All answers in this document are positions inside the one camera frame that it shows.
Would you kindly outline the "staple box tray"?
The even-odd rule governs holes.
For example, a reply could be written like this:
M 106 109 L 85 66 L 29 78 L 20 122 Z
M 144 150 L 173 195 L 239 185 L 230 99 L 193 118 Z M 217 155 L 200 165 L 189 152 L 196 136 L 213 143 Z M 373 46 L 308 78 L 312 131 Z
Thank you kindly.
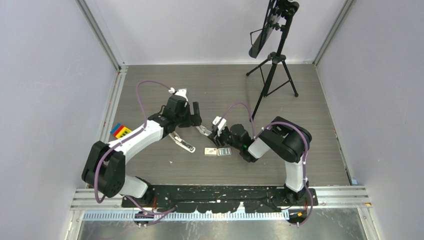
M 218 148 L 217 156 L 230 156 L 232 154 L 232 150 L 230 147 Z

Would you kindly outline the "white staple box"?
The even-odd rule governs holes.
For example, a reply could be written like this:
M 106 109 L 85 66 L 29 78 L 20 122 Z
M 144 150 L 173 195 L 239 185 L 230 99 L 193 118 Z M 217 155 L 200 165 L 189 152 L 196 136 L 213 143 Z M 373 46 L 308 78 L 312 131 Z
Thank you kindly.
M 217 156 L 218 155 L 218 149 L 213 147 L 205 147 L 204 148 L 204 155 L 205 156 Z

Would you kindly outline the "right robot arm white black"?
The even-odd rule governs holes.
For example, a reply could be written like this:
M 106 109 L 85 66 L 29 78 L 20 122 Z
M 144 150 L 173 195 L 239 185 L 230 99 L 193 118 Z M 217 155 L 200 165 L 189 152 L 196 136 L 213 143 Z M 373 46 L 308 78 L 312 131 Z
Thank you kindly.
M 308 192 L 306 158 L 312 135 L 305 129 L 280 116 L 265 126 L 257 136 L 250 136 L 242 124 L 227 127 L 226 120 L 217 116 L 207 136 L 217 147 L 232 147 L 248 163 L 254 163 L 268 151 L 277 154 L 285 164 L 284 194 L 288 203 L 299 205 Z

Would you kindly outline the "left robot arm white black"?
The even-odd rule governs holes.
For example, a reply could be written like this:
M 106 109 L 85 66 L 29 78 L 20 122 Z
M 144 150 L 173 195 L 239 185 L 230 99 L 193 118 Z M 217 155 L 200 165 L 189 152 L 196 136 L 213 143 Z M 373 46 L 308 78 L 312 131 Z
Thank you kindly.
M 170 136 L 177 145 L 193 153 L 196 148 L 181 139 L 176 128 L 199 127 L 202 124 L 199 103 L 189 104 L 184 96 L 173 94 L 162 110 L 127 135 L 105 143 L 95 142 L 82 170 L 81 179 L 97 192 L 111 198 L 116 195 L 134 197 L 141 207 L 153 202 L 149 183 L 126 174 L 127 163 L 149 145 Z

